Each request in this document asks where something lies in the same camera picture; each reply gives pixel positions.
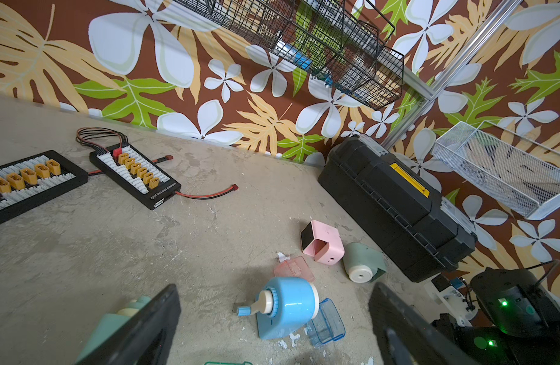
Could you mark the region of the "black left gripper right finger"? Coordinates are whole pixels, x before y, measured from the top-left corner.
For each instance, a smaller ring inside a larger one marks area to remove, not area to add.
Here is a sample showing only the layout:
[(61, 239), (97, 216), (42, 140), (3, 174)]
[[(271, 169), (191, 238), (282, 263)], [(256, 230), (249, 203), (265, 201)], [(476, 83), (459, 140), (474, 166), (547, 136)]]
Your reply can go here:
[(381, 282), (374, 285), (368, 309), (383, 363), (476, 363)]

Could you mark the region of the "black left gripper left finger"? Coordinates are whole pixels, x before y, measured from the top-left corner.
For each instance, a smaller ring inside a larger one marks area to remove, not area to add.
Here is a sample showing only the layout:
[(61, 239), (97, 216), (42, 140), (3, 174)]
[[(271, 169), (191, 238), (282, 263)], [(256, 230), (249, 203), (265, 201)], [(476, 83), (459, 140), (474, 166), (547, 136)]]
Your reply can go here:
[(166, 364), (181, 315), (175, 284), (168, 284), (135, 316), (78, 364)]

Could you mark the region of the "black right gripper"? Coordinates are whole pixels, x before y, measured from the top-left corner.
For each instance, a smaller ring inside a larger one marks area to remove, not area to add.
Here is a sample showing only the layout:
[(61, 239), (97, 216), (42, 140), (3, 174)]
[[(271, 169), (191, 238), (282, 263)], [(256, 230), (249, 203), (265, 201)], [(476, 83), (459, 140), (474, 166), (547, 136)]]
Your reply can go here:
[(492, 327), (460, 326), (444, 313), (433, 327), (480, 364), (560, 364), (560, 305), (526, 269), (486, 269), (468, 286)]

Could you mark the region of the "clear blue tray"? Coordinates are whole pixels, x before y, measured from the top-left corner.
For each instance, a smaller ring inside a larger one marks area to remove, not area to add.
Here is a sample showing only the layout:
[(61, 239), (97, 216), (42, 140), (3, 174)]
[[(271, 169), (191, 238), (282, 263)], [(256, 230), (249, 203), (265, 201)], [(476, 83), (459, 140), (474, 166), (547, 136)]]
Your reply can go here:
[(305, 331), (311, 345), (315, 348), (337, 342), (345, 337), (345, 325), (330, 298), (320, 302), (318, 314), (306, 324)]

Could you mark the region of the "blue pencil sharpener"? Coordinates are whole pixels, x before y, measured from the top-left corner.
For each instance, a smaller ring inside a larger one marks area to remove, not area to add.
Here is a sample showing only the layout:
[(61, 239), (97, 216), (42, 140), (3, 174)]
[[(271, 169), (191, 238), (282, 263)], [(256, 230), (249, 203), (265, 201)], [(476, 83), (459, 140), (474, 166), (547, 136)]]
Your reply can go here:
[(257, 318), (258, 336), (263, 340), (283, 339), (316, 317), (320, 298), (314, 284), (303, 278), (272, 278), (249, 306), (237, 308), (237, 315)]

